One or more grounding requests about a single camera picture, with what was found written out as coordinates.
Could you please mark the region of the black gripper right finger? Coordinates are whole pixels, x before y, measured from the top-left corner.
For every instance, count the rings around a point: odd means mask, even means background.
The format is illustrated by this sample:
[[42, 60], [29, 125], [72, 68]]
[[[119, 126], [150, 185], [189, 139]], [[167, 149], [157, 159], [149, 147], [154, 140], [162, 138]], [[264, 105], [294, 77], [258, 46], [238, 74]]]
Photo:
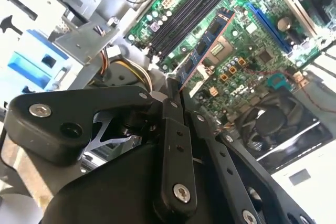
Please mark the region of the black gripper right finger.
[[203, 160], [211, 167], [234, 223], [313, 223], [314, 220], [229, 134], [216, 137], [206, 117], [194, 111], [189, 90], [181, 91], [185, 114], [205, 145]]

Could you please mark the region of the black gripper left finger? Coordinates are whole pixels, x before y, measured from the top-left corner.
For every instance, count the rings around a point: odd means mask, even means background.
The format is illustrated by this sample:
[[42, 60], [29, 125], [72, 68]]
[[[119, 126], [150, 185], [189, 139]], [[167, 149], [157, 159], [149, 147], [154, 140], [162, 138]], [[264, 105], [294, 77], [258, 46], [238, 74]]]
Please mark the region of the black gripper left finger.
[[161, 140], [191, 144], [180, 90], [177, 81], [168, 79], [163, 101], [137, 86], [20, 95], [9, 105], [5, 129], [15, 144], [57, 167], [80, 160], [98, 128], [94, 118], [101, 114], [111, 116], [112, 136], [140, 136], [140, 146]]

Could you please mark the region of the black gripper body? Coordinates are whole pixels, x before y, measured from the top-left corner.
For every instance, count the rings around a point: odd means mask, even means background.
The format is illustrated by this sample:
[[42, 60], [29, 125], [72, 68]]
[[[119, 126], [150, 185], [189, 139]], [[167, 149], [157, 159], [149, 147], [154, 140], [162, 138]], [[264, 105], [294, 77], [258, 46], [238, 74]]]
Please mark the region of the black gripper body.
[[62, 188], [43, 223], [234, 223], [236, 168], [224, 145], [203, 163], [190, 142], [161, 140], [105, 163]]

